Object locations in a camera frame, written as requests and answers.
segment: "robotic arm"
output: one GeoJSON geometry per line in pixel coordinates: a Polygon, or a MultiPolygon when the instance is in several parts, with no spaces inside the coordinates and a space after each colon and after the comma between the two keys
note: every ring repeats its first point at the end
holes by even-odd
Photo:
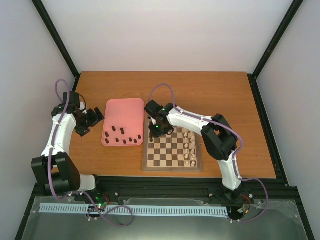
{"type": "Polygon", "coordinates": [[[185,111],[179,106],[174,108],[172,103],[167,104],[165,107],[160,106],[154,100],[148,102],[144,110],[150,115],[152,123],[150,123],[149,129],[156,138],[171,134],[174,130],[172,126],[179,126],[201,135],[209,155],[218,160],[222,173],[222,184],[231,191],[238,189],[241,180],[236,176],[233,167],[233,161],[237,159],[233,160],[232,157],[237,148],[238,138],[221,126],[203,121],[203,119],[208,119],[231,128],[222,115],[216,114],[214,117],[201,116],[185,111]]]}
{"type": "Polygon", "coordinates": [[[69,147],[72,133],[81,137],[90,132],[89,127],[105,119],[99,108],[86,110],[83,102],[80,102],[77,92],[70,92],[69,103],[66,112],[59,123],[67,103],[67,93],[63,94],[63,103],[56,106],[51,112],[52,130],[48,143],[40,157],[32,159],[31,167],[43,195],[51,195],[48,180],[48,157],[50,149],[54,146],[51,156],[51,169],[57,168],[58,172],[52,173],[52,184],[57,194],[71,191],[88,191],[96,188],[96,179],[93,175],[79,174],[76,166],[69,157],[69,147]]]}

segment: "white wall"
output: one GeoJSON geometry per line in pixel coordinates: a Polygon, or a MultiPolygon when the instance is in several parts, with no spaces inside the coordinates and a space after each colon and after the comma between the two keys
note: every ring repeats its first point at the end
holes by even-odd
{"type": "Polygon", "coordinates": [[[292,0],[43,0],[79,71],[252,73],[292,0]]]}
{"type": "Polygon", "coordinates": [[[304,1],[258,78],[290,185],[320,239],[320,1],[304,1]]]}
{"type": "Polygon", "coordinates": [[[0,239],[12,240],[59,103],[55,81],[74,80],[31,1],[0,1],[0,35],[0,239]]]}

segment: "chessboard square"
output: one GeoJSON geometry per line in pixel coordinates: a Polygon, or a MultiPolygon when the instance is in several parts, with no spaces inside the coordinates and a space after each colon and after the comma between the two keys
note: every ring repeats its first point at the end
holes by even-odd
{"type": "Polygon", "coordinates": [[[160,167],[166,167],[167,166],[167,161],[164,160],[164,161],[161,161],[160,160],[160,167]]]}
{"type": "Polygon", "coordinates": [[[178,161],[184,161],[185,160],[185,156],[183,155],[178,155],[178,161]]]}
{"type": "Polygon", "coordinates": [[[185,162],[184,161],[178,161],[178,167],[184,167],[185,162]]]}
{"type": "Polygon", "coordinates": [[[148,149],[148,155],[154,155],[155,150],[154,149],[148,149]]]}
{"type": "Polygon", "coordinates": [[[155,166],[154,164],[154,161],[146,161],[147,168],[153,168],[155,166]]]}
{"type": "Polygon", "coordinates": [[[172,167],[177,168],[178,167],[178,161],[172,161],[172,167]]]}
{"type": "Polygon", "coordinates": [[[155,167],[160,167],[160,161],[153,161],[153,165],[155,167]]]}

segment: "wooden table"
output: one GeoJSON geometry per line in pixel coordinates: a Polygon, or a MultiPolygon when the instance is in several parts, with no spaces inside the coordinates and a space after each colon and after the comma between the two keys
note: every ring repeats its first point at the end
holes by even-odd
{"type": "MultiPolygon", "coordinates": [[[[237,155],[243,177],[276,177],[245,72],[82,72],[76,91],[85,97],[89,108],[99,107],[104,113],[110,99],[141,98],[146,103],[150,91],[159,83],[172,86],[176,104],[183,109],[207,116],[219,113],[226,118],[245,143],[237,155]]],[[[165,86],[158,88],[152,99],[163,106],[172,102],[165,86]]],[[[102,131],[103,122],[100,122],[84,137],[73,132],[69,154],[81,174],[222,176],[217,161],[209,156],[204,144],[201,146],[201,172],[142,171],[143,144],[105,147],[101,143],[102,131]]]]}

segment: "chessboard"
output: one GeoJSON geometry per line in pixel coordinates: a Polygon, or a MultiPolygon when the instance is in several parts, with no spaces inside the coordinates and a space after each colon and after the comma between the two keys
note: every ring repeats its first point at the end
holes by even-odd
{"type": "Polygon", "coordinates": [[[143,171],[202,170],[198,134],[182,127],[173,127],[170,135],[150,137],[149,123],[150,120],[146,120],[144,125],[143,171]]]}

